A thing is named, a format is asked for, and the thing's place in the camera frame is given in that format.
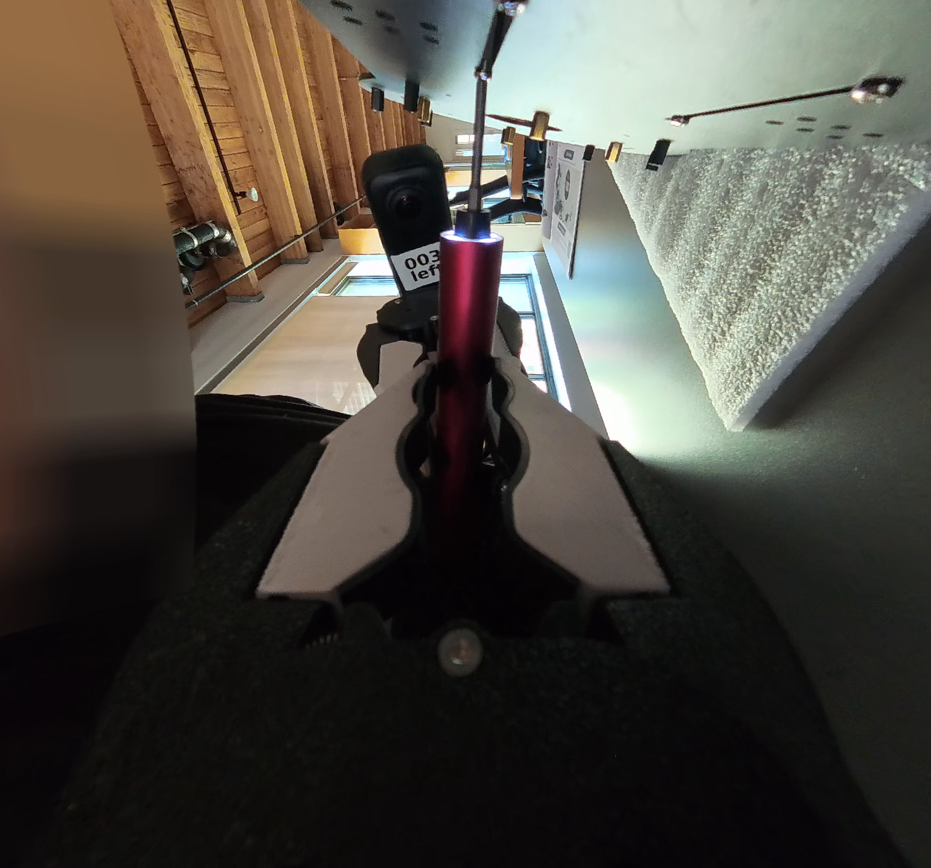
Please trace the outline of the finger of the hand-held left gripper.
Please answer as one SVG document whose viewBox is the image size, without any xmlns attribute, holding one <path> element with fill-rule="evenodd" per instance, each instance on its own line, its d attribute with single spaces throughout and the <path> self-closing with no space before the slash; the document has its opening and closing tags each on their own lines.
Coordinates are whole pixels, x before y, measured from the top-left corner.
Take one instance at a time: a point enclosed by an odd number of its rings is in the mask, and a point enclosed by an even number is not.
<svg viewBox="0 0 931 868">
<path fill-rule="evenodd" d="M 424 362 L 429 363 L 429 355 L 419 342 L 391 341 L 381 345 L 377 396 L 392 394 L 392 388 L 398 384 L 405 390 L 407 397 L 413 397 L 425 369 Z"/>
</svg>

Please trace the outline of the red electric screwdriver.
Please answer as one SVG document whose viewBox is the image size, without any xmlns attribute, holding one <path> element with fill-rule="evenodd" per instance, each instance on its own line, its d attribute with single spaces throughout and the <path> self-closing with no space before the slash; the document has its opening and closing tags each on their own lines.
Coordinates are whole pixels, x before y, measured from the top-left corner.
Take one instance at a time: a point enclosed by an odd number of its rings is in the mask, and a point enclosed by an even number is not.
<svg viewBox="0 0 931 868">
<path fill-rule="evenodd" d="M 482 210 L 482 141 L 487 80 L 479 67 L 471 182 L 465 208 L 440 241 L 436 399 L 436 492 L 444 528 L 471 523 L 482 463 L 487 385 L 498 305 L 503 238 Z"/>
</svg>

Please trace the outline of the printed instruction sheet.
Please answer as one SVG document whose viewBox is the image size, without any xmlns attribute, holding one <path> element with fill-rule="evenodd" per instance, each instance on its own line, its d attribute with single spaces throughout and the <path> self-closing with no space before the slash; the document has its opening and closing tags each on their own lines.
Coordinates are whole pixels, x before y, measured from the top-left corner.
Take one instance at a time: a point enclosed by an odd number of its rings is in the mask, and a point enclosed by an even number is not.
<svg viewBox="0 0 931 868">
<path fill-rule="evenodd" d="M 579 206 L 588 165 L 585 152 L 584 145 L 554 140 L 546 145 L 542 234 L 569 278 L 574 273 Z"/>
</svg>

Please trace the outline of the blue hobby robot arm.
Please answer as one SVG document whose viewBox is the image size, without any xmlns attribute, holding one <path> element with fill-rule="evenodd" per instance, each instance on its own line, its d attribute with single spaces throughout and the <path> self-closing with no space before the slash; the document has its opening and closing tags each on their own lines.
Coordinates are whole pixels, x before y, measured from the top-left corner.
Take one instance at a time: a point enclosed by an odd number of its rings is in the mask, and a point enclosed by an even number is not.
<svg viewBox="0 0 931 868">
<path fill-rule="evenodd" d="M 470 122 L 493 0 L 297 0 L 385 94 Z M 488 112 L 649 153 L 929 141 L 929 0 L 529 0 Z"/>
</svg>

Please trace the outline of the white foam sheet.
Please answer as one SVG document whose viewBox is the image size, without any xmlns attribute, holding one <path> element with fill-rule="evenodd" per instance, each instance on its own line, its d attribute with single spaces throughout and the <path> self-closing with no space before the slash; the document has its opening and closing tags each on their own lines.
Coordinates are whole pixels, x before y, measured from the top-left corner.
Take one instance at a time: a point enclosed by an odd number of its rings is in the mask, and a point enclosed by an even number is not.
<svg viewBox="0 0 931 868">
<path fill-rule="evenodd" d="M 736 149 L 612 176 L 724 426 L 745 428 L 929 217 L 929 144 Z"/>
</svg>

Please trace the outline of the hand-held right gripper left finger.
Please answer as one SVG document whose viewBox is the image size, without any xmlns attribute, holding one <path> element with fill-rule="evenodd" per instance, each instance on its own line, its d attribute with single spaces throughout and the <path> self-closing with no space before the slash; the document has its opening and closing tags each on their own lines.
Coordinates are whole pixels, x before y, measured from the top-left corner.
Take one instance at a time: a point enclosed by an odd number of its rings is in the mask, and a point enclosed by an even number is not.
<svg viewBox="0 0 931 868">
<path fill-rule="evenodd" d="M 419 409 L 413 367 L 331 432 L 256 590 L 339 605 L 343 591 L 402 545 L 411 531 L 414 491 L 402 477 L 399 445 Z"/>
</svg>

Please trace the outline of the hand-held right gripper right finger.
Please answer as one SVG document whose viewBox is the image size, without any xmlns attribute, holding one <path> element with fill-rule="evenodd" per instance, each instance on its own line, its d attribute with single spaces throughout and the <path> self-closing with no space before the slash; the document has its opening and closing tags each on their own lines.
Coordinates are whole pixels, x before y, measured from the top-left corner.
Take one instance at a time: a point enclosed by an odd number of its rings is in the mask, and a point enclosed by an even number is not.
<svg viewBox="0 0 931 868">
<path fill-rule="evenodd" d="M 538 390 L 511 355 L 502 426 L 515 432 L 506 517 L 519 539 L 592 597 L 667 595 L 669 582 L 601 446 L 601 437 Z"/>
</svg>

